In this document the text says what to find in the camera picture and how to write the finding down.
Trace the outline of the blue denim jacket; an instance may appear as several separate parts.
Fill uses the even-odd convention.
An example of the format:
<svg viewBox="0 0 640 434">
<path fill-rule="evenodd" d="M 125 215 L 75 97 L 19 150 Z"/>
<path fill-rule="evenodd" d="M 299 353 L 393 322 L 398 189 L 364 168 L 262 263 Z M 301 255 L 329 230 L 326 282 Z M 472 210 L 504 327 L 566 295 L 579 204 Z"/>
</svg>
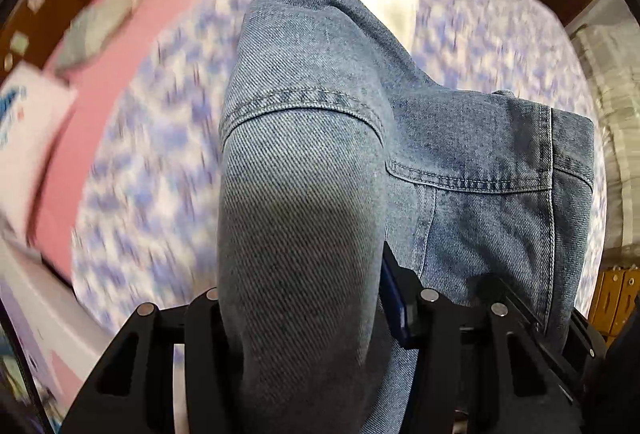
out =
<svg viewBox="0 0 640 434">
<path fill-rule="evenodd" d="M 245 433 L 395 433 L 416 355 L 385 249 L 469 303 L 501 277 L 566 338 L 592 204 L 590 119 L 435 83 L 359 0 L 253 0 L 220 123 L 218 288 Z"/>
</svg>

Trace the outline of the wooden drawer cabinet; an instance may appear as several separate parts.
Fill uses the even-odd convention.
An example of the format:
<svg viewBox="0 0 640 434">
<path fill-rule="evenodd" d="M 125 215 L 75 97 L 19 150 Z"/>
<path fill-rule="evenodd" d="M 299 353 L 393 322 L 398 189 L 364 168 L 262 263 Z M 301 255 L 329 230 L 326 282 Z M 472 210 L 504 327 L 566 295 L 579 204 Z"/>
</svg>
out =
<svg viewBox="0 0 640 434">
<path fill-rule="evenodd" d="M 588 321 L 611 345 L 622 332 L 639 292 L 639 267 L 601 269 L 590 305 Z"/>
</svg>

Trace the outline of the purple cat print blanket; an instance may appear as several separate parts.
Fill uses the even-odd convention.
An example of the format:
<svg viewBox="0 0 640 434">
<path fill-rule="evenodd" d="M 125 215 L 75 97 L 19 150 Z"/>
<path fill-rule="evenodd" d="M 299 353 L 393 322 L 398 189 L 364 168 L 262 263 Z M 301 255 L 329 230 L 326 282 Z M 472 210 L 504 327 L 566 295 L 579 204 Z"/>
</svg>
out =
<svg viewBox="0 0 640 434">
<path fill-rule="evenodd" d="M 72 234 L 76 298 L 115 331 L 145 301 L 215 280 L 218 124 L 250 0 L 201 0 L 162 31 L 115 101 Z M 536 0 L 419 0 L 410 51 L 450 89 L 511 91 L 597 115 L 567 34 Z"/>
</svg>

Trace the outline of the white pillow with blue print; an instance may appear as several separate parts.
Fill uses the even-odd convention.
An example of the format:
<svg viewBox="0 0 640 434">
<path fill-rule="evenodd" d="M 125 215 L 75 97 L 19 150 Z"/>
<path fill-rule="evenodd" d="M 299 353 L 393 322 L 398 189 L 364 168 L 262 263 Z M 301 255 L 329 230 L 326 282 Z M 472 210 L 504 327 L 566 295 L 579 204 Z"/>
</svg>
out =
<svg viewBox="0 0 640 434">
<path fill-rule="evenodd" d="M 18 64 L 1 86 L 1 218 L 26 243 L 44 167 L 77 92 L 31 64 Z"/>
</svg>

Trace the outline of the pink bed sheet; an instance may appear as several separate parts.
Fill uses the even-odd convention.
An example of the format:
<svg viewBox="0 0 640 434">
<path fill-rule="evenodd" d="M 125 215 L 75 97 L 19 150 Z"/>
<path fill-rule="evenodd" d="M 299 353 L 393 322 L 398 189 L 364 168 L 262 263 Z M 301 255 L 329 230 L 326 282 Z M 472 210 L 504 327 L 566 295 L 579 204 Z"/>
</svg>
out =
<svg viewBox="0 0 640 434">
<path fill-rule="evenodd" d="M 66 283 L 72 277 L 70 246 L 82 187 L 114 103 L 160 32 L 197 1 L 141 0 L 98 57 L 62 75 L 77 98 L 43 170 L 29 241 Z"/>
</svg>

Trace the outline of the beige lace furniture cover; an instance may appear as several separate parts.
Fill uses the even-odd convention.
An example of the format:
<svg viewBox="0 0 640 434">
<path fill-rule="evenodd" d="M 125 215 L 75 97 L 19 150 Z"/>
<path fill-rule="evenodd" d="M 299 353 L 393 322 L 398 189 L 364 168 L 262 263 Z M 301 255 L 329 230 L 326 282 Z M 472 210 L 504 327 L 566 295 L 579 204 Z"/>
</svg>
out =
<svg viewBox="0 0 640 434">
<path fill-rule="evenodd" d="M 602 133 L 606 179 L 604 263 L 639 262 L 639 26 L 577 30 L 572 42 Z"/>
</svg>

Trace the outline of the grey folded cloth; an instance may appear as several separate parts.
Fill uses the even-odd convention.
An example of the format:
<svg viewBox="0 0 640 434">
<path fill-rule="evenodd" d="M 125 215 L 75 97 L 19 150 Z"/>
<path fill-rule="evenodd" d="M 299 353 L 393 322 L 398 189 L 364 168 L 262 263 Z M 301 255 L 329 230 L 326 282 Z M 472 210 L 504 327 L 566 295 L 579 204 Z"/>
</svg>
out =
<svg viewBox="0 0 640 434">
<path fill-rule="evenodd" d="M 100 54 L 141 0 L 99 0 L 70 23 L 55 56 L 54 70 L 64 72 Z"/>
</svg>

